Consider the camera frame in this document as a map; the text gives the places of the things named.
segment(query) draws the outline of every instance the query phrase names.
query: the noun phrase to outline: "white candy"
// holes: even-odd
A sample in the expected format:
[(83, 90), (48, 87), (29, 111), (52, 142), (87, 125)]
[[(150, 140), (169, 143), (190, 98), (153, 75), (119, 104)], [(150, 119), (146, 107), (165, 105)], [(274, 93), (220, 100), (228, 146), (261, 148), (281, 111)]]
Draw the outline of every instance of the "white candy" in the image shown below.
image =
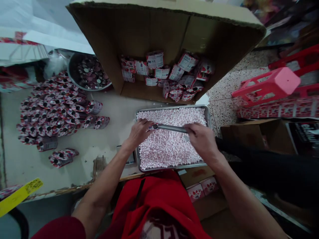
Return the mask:
[[(187, 123), (199, 122), (206, 125), (205, 109), (179, 108), (173, 110), (158, 110), (138, 112), (136, 118), (147, 119), (154, 122), (183, 126)], [(201, 159), (185, 134), (159, 129), (140, 144), (140, 167), (167, 168), (180, 164), (196, 163)]]

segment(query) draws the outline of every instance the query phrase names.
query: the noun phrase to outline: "metal tray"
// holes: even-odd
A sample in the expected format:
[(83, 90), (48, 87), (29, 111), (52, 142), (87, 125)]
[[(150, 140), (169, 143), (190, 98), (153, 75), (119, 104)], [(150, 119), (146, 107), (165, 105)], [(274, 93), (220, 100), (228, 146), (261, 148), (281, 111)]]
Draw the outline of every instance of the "metal tray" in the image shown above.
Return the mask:
[[(207, 105), (186, 105), (186, 106), (172, 106), (172, 107), (160, 107), (160, 108), (152, 108), (152, 109), (142, 109), (138, 110), (135, 114), (135, 121), (136, 120), (136, 115), (140, 111), (156, 111), (156, 110), (172, 110), (172, 109), (179, 109), (179, 108), (204, 108), (205, 109), (205, 119), (207, 122), (207, 127), (212, 128), (212, 121), (210, 119), (210, 113)], [(139, 147), (137, 147), (134, 151), (134, 157), (137, 161), (137, 165), (139, 167), (139, 170), (143, 173), (150, 172), (150, 171), (158, 171), (158, 170), (164, 170), (164, 169), (184, 169), (184, 168), (194, 168), (194, 167), (199, 167), (199, 166), (206, 166), (207, 164), (204, 163), (204, 161), (200, 161), (197, 163), (192, 163), (192, 164), (181, 164), (175, 167), (167, 167), (167, 168), (151, 168), (151, 169), (146, 169), (142, 170), (140, 167), (140, 150)]]

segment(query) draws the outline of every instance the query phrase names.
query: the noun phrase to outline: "metal tongs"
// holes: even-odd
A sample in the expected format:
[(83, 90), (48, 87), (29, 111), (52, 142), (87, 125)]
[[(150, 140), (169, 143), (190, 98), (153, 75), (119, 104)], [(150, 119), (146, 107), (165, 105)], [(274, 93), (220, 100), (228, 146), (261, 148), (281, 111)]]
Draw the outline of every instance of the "metal tongs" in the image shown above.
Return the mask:
[(166, 129), (171, 131), (176, 131), (180, 133), (187, 133), (184, 127), (172, 126), (172, 125), (165, 125), (165, 124), (154, 124), (152, 125), (153, 129)]

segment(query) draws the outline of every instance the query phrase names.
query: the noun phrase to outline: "white table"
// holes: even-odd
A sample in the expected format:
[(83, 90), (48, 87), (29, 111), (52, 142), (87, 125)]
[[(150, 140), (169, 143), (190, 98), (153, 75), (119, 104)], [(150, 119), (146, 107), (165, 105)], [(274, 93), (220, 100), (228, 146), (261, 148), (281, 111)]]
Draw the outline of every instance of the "white table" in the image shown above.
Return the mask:
[[(121, 97), (114, 91), (89, 93), (88, 99), (103, 103), (100, 116), (109, 116), (109, 125), (102, 130), (80, 129), (76, 134), (58, 139), (58, 148), (67, 147), (79, 151), (71, 164), (60, 169), (53, 167), (48, 156), (53, 150), (39, 152), (36, 146), (24, 145), (18, 140), (16, 124), (20, 121), (20, 102), (31, 89), (11, 94), (1, 94), (2, 132), (4, 157), (0, 158), (1, 187), (6, 188), (25, 183), (39, 177), (44, 185), (28, 200), (51, 197), (58, 194), (88, 188), (93, 182), (93, 161), (109, 163), (116, 154), (116, 146), (129, 136), (139, 109), (166, 107), (166, 103)], [(137, 164), (126, 166), (122, 177), (140, 173)]]

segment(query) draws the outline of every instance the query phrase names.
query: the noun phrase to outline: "yellow tag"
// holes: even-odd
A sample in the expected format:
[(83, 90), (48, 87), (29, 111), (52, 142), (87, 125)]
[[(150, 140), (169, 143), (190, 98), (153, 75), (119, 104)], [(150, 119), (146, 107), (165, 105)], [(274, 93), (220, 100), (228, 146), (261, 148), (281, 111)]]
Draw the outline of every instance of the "yellow tag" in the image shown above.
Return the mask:
[(41, 188), (42, 185), (43, 182), (39, 178), (36, 178), (35, 180), (32, 180), (23, 187), (19, 188), (6, 199), (0, 201), (0, 217), (7, 214), (13, 208), (22, 203), (24, 199), (26, 199), (31, 193), (34, 193), (36, 190)]

